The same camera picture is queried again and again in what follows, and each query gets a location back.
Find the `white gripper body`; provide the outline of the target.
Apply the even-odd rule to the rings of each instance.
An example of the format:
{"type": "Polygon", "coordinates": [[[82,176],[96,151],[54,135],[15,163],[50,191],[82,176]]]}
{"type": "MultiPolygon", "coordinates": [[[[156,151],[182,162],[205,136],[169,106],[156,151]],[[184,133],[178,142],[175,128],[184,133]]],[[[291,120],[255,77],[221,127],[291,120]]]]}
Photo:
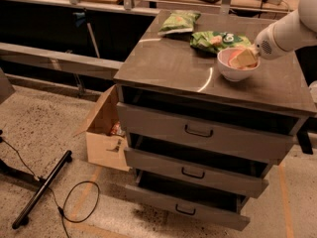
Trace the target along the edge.
{"type": "Polygon", "coordinates": [[[285,27],[269,25],[258,34],[255,39],[255,46],[263,59],[275,60],[289,53],[286,47],[287,38],[285,27]]]}

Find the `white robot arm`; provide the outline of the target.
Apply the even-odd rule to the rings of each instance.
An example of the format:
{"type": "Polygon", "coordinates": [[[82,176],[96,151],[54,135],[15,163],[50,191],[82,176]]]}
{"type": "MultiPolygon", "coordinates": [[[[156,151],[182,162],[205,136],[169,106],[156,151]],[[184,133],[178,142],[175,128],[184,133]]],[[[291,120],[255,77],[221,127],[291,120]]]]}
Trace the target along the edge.
{"type": "Polygon", "coordinates": [[[248,50],[275,60],[304,47],[317,45],[317,0],[300,0],[295,11],[263,29],[248,50]]]}

